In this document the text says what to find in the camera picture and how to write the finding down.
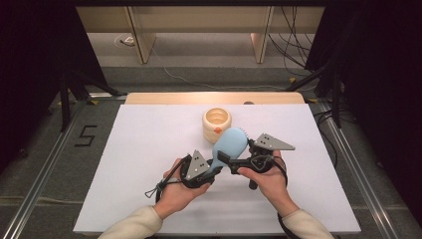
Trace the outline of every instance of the white sleeve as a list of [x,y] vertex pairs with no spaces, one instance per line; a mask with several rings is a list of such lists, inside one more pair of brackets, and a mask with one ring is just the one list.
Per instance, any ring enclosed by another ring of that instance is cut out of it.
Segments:
[[291,232],[303,239],[333,238],[319,221],[301,209],[284,217],[283,223]]
[[161,229],[162,220],[152,206],[145,206],[115,223],[101,239],[140,239],[150,237]]

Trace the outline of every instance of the metal frame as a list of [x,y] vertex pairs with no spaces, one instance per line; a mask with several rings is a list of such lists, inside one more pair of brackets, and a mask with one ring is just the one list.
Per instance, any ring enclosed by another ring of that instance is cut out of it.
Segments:
[[51,5],[75,6],[327,6],[360,4],[361,0],[62,0]]
[[[330,110],[327,103],[321,103],[320,108],[323,112]],[[363,172],[363,169],[354,155],[353,150],[351,149],[350,144],[344,136],[341,128],[337,128],[332,119],[328,119],[327,122],[382,237],[398,239],[399,237],[390,217],[388,216],[388,213],[372,189],[369,180],[366,178],[366,175]]]
[[37,203],[39,196],[43,192],[43,189],[47,184],[47,181],[51,173],[53,172],[56,163],[60,158],[60,155],[62,154],[63,149],[66,146],[74,124],[77,121],[78,116],[82,109],[85,107],[86,103],[87,102],[82,101],[76,104],[76,108],[74,109],[74,115],[72,119],[70,120],[66,129],[60,132],[59,137],[56,140],[55,145],[53,146],[53,149],[50,151],[46,162],[40,170],[40,173],[32,184],[28,194],[25,196],[15,216],[10,221],[6,233],[3,235],[3,239],[19,238],[29,217],[31,216],[31,213],[35,207],[35,204]]

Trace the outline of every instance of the wrist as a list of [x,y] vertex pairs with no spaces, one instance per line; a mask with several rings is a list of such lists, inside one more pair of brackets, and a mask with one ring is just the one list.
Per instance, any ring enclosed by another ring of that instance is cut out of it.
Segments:
[[173,214],[175,211],[172,210],[169,206],[166,206],[165,204],[161,203],[160,201],[157,202],[155,205],[152,206],[154,208],[155,212],[158,214],[158,216],[164,220],[171,214]]
[[290,196],[270,201],[282,217],[286,217],[300,208]]

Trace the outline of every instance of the person's left hand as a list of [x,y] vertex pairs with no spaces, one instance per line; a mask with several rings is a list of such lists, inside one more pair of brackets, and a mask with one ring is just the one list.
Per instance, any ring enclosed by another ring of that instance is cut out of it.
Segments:
[[[178,158],[173,163],[170,170],[166,171],[163,177],[167,177],[170,171],[181,159]],[[180,179],[180,167],[174,172],[172,177]],[[160,200],[153,206],[158,216],[165,219],[174,212],[183,210],[193,199],[204,194],[210,187],[206,183],[199,188],[187,188],[183,183],[170,183],[164,188]]]

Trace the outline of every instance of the white board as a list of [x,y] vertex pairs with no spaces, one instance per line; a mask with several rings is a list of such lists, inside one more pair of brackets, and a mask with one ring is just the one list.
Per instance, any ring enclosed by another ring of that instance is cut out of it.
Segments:
[[[101,233],[145,205],[177,157],[198,149],[212,157],[202,135],[202,115],[221,107],[232,126],[249,138],[266,132],[296,147],[282,151],[288,168],[288,190],[298,205],[332,233],[357,233],[353,215],[307,105],[131,105],[121,106],[97,173],[74,228]],[[247,149],[240,158],[250,156]],[[164,221],[157,235],[277,235],[283,232],[276,210],[249,180],[228,168],[216,176],[208,192]]]

